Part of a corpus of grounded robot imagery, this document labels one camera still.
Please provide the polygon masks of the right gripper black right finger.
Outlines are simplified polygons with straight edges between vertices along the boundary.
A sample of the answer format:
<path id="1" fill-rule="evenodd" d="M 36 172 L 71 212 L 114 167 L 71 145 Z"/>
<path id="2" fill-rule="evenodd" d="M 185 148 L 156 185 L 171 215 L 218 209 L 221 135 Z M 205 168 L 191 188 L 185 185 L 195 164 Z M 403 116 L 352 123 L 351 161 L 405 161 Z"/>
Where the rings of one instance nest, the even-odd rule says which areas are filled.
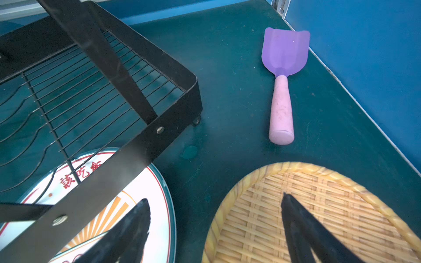
<path id="1" fill-rule="evenodd" d="M 282 221 L 291 262 L 314 263 L 314 255 L 323 263 L 361 263 L 292 195 L 281 201 Z"/>

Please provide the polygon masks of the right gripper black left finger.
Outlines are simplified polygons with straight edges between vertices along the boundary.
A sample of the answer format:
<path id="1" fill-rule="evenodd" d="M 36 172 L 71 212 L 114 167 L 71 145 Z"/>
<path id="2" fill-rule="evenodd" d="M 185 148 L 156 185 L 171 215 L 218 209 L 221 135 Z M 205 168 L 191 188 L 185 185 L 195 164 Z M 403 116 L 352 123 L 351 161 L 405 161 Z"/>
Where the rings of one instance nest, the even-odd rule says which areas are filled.
<path id="1" fill-rule="evenodd" d="M 78 263 L 140 263 L 149 235 L 151 212 L 143 198 Z"/>

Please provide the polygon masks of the woven bamboo plate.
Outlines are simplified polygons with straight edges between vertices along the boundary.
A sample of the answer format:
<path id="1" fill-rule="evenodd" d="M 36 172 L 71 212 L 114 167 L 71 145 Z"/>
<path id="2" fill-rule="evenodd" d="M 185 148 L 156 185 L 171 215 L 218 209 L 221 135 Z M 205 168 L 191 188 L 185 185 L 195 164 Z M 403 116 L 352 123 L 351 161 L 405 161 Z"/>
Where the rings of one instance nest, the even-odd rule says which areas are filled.
<path id="1" fill-rule="evenodd" d="M 221 202 L 204 263 L 418 263 L 421 240 L 377 196 L 318 165 L 281 162 Z"/>

